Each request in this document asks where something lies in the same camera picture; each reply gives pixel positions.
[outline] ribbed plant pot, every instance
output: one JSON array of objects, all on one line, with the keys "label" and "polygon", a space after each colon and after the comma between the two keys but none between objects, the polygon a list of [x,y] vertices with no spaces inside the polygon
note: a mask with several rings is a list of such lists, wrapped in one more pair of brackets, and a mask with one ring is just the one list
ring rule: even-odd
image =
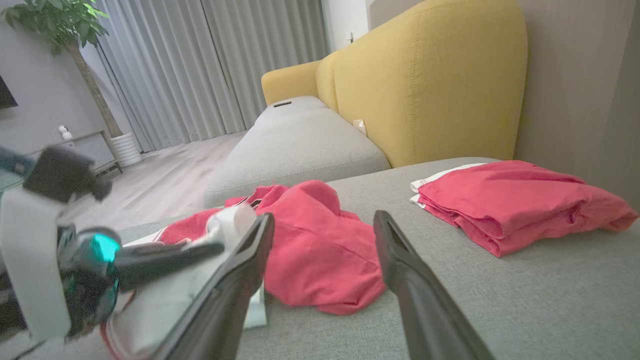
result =
[{"label": "ribbed plant pot", "polygon": [[130,167],[142,161],[142,155],[136,147],[131,133],[111,138],[111,142],[118,152],[118,161],[121,167]]}]

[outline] light wood floor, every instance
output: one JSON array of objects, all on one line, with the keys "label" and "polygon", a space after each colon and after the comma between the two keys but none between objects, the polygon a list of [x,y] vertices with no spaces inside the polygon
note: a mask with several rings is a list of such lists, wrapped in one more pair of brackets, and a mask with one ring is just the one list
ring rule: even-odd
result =
[{"label": "light wood floor", "polygon": [[204,209],[208,178],[242,139],[244,132],[191,142],[144,154],[112,179],[111,194],[101,203],[86,196],[62,216],[76,229],[107,226],[122,230]]}]

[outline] gray sofa cushion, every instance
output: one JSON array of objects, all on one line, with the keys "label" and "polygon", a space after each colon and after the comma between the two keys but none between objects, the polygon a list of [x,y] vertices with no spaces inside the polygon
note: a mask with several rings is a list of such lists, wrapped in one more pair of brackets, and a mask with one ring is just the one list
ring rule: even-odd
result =
[{"label": "gray sofa cushion", "polygon": [[[342,209],[365,222],[377,209],[389,211],[496,359],[640,358],[639,223],[620,234],[541,240],[498,259],[409,203],[411,181],[489,161],[435,161],[329,184]],[[130,241],[162,225],[121,234]],[[267,327],[243,333],[238,359],[408,359],[397,300],[389,291],[350,316],[288,308],[267,296],[267,316]],[[27,359],[106,359],[96,336],[64,348],[47,344]]]},{"label": "gray sofa cushion", "polygon": [[230,197],[251,195],[258,185],[331,181],[389,168],[377,146],[320,100],[290,101],[290,105],[268,107],[216,169],[207,186],[205,206],[213,208]]}]

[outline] gray curtain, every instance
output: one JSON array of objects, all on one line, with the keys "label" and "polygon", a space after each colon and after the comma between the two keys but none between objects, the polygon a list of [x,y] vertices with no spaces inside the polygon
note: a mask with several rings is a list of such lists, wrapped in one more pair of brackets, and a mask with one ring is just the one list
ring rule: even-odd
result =
[{"label": "gray curtain", "polygon": [[98,0],[103,62],[144,151],[248,129],[263,73],[321,59],[321,0]]},{"label": "gray curtain", "polygon": [[266,104],[265,72],[324,58],[321,0],[202,0],[229,87],[247,127]]}]

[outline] cable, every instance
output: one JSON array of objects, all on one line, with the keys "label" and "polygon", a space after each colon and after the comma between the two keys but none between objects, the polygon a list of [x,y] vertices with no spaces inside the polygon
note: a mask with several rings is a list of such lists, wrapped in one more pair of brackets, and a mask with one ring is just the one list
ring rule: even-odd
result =
[{"label": "cable", "polygon": [[37,348],[41,347],[42,345],[44,345],[44,341],[41,341],[39,343],[37,343],[36,345],[33,345],[31,348],[21,352],[18,356],[14,357],[12,360],[20,360],[23,357],[29,355],[30,353],[34,352]]}]

